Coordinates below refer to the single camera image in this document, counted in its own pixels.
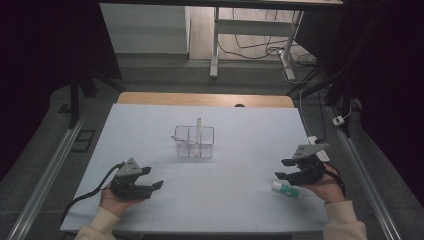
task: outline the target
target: clear plastic container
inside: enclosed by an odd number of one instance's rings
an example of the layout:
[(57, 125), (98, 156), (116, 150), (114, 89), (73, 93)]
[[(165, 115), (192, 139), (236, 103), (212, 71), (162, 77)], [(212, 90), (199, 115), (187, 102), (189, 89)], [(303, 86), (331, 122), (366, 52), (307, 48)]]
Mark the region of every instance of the clear plastic container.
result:
[(200, 127), (198, 142), (196, 126), (176, 126), (172, 138), (178, 157), (211, 158), (214, 144), (213, 127)]

